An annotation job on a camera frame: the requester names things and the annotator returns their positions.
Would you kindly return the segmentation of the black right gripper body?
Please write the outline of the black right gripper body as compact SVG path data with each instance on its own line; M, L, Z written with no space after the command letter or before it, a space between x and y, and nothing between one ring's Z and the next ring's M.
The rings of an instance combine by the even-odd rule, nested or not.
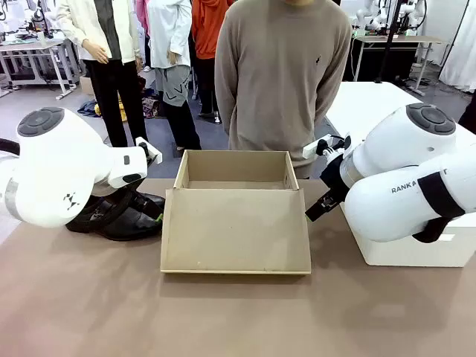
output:
M321 173L321 181L329 188L324 195L327 199L345 199L345 196L350 190L344 183L340 174L341 163L343 160L343 155L339 154L328 163Z

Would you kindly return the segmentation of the brown cardboard shoe box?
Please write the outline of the brown cardboard shoe box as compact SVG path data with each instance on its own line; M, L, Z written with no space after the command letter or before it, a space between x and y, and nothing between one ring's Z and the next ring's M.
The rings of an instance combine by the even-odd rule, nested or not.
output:
M311 273L303 190L283 151L187 150L167 190L166 274Z

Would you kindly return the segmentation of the colourful patterned bag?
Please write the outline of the colourful patterned bag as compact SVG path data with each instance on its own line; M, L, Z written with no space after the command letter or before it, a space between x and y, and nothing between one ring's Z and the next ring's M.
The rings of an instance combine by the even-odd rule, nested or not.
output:
M162 117L161 99L157 95L143 97L142 107L145 119Z

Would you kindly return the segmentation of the person in beige sweater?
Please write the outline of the person in beige sweater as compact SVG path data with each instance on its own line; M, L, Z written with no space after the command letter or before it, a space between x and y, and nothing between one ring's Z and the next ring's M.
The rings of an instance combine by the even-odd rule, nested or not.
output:
M343 79L352 28L333 0L237 0L225 14L215 89L232 150L287 151L307 179L315 140Z

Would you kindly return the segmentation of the blue jeans pile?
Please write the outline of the blue jeans pile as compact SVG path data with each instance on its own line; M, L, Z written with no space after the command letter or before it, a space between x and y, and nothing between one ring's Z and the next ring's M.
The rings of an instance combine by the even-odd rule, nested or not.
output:
M77 113L90 118L99 118L100 115L96 112L96 100L89 100L83 103L77 110Z

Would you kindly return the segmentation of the black stand pole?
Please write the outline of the black stand pole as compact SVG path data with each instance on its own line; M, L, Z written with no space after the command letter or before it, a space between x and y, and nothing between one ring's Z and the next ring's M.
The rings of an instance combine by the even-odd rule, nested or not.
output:
M393 37L396 35L399 28L397 22L399 21L399 13L404 2L405 0L396 0L393 18L390 23L390 32L387 37L385 50L382 58L382 65L379 69L379 73L377 74L374 80L375 83L382 83L384 80L393 81L393 78L396 76L399 67L399 65L397 64L399 55L397 54L396 48L393 47Z

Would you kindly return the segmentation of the beige-topped background table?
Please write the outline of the beige-topped background table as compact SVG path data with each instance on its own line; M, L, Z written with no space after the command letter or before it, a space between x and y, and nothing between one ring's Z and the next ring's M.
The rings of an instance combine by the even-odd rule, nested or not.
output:
M388 36L354 36L351 40L350 54L347 60L344 79L346 81L373 81L375 80L382 65L382 58ZM428 64L429 54L435 45L441 45L443 41L433 36L404 36L393 37L393 47L396 48L399 65L393 81L384 80L393 84L403 85L412 92L423 97L425 93L420 89L423 74ZM422 64L418 77L412 85L408 84L411 79L411 69L417 52L422 49Z

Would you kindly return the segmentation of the white background robot arms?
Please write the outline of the white background robot arms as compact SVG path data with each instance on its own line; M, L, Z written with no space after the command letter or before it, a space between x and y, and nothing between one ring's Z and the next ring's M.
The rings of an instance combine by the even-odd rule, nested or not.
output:
M356 13L354 34L384 36L396 18L396 35L416 36L427 16L427 0L364 0Z

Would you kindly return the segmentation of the mannequin in grey shorts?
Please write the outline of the mannequin in grey shorts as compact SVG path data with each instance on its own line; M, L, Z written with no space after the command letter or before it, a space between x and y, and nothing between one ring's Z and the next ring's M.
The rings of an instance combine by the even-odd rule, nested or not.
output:
M190 76L190 0L149 0L148 30L157 89L178 150L201 149L188 103Z

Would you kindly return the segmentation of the white curtain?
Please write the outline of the white curtain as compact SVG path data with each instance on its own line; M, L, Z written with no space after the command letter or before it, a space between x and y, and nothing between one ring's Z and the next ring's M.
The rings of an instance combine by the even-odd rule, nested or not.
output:
M469 0L439 79L461 91L476 91L476 0Z

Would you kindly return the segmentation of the mannequin in orange hoodie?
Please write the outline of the mannequin in orange hoodie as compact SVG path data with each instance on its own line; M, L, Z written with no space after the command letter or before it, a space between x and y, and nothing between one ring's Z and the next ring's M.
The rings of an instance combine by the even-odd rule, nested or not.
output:
M193 0L192 37L196 59L194 70L202 108L201 118L220 123L214 84L214 66L218 35L228 8L234 0Z

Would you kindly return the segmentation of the pink hanging garment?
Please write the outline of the pink hanging garment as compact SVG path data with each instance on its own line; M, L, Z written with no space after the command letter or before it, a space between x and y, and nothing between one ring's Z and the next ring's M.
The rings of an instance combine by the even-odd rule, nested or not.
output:
M141 23L144 33L149 36L149 22L147 5L149 0L135 0L135 12L138 17L138 21Z

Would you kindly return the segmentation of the grey background workbench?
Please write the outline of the grey background workbench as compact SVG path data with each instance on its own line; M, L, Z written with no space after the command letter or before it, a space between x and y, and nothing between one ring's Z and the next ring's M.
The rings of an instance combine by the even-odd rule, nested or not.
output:
M83 67L68 39L0 45L0 67L10 91L23 86L59 86L61 100L77 88Z

